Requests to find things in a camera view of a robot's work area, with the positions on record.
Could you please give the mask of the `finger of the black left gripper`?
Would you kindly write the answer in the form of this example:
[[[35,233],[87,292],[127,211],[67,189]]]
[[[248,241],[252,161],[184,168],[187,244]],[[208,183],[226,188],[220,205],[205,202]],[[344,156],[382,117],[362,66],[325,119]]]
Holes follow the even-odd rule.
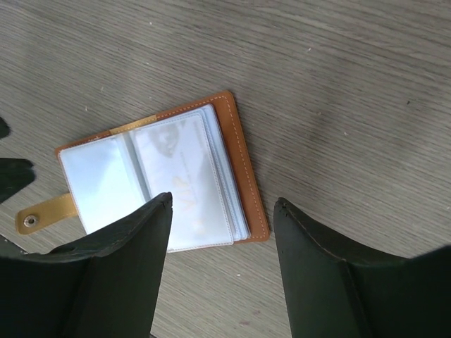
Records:
[[[0,138],[5,138],[9,135],[10,127],[8,126],[8,123],[3,118],[0,118]]]
[[[24,158],[1,158],[0,203],[35,181],[33,163]]]

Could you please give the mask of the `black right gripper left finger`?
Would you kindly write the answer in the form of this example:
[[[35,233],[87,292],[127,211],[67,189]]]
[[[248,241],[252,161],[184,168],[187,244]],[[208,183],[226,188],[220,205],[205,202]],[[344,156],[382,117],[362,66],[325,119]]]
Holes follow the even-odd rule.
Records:
[[[172,221],[162,193],[49,253],[1,256],[2,337],[149,337]]]

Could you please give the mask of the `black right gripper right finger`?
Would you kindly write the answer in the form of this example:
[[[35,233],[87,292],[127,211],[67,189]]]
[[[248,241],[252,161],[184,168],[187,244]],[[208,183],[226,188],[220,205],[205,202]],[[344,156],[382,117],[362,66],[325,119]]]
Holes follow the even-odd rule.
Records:
[[[450,336],[449,246],[388,254],[284,198],[273,225],[293,337]]]

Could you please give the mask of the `brown leather card holder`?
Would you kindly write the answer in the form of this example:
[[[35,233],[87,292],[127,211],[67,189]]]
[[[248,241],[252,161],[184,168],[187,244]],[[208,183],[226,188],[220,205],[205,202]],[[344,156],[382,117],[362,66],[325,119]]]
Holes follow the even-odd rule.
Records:
[[[56,157],[68,192],[19,211],[20,234],[72,217],[91,234],[169,192],[170,252],[270,236],[229,91],[61,146]]]

